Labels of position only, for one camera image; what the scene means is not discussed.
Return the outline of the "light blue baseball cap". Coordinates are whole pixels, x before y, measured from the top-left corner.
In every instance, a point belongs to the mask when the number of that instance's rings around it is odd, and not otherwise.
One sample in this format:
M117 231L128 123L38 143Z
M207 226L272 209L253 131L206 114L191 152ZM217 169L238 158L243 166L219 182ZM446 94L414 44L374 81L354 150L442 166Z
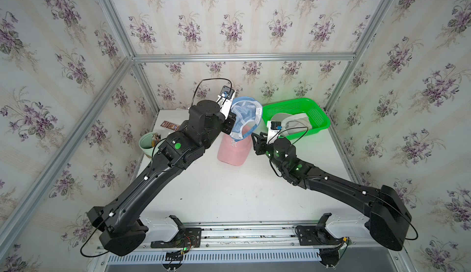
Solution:
M230 112L235 114L234 127L230 133L235 142L249 137L262 121L262 104L252 97L235 98Z

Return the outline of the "pink baseball cap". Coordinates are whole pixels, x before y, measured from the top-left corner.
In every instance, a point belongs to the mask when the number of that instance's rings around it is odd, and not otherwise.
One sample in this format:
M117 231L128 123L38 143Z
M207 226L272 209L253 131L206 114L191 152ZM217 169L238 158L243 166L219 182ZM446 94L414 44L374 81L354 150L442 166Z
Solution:
M253 142L250 137L241 141L235 141L229 135L223 135L217 158L221 162L233 166L241 166L245 163L252 149Z

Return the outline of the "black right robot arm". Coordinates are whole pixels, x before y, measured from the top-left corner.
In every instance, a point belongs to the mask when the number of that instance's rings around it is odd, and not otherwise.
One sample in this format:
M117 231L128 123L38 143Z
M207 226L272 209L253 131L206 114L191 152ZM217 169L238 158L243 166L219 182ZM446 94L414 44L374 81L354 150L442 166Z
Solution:
M265 155L279 177L293 186L323 193L356 209L369 218L365 227L378 244L392 251L403 249L412 227L412 215L392 187L363 186L329 174L298 158L295 145L286 138L253 133L251 139L255 154Z

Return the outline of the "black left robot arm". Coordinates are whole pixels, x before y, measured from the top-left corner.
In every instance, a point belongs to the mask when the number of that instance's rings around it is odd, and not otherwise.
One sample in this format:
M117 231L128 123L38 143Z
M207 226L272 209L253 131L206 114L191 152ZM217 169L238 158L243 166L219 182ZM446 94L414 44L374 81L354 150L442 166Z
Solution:
M202 100L192 105L189 118L157 146L143 172L114 200L94 206L87 213L91 225L101 232L106 252L125 256L144 242L148 227L140 215L162 189L204 155L219 134L230 134L236 115L231 101Z

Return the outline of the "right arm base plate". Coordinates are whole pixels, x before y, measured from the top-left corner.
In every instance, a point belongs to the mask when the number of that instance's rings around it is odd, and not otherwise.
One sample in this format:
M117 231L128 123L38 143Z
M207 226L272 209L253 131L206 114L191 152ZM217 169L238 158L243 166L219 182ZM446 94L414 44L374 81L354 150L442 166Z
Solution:
M317 225L297 225L294 228L301 246L342 246L343 238L333 237L325 227Z

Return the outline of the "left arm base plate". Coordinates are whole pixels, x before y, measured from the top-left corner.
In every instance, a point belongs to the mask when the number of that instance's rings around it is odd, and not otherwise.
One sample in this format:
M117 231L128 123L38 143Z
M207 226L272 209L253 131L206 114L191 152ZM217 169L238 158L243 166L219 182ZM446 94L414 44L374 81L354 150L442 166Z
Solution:
M153 241L150 247L153 249L190 249L194 247L200 247L201 245L201 228L187 228L180 230L174 237L168 242L165 241Z

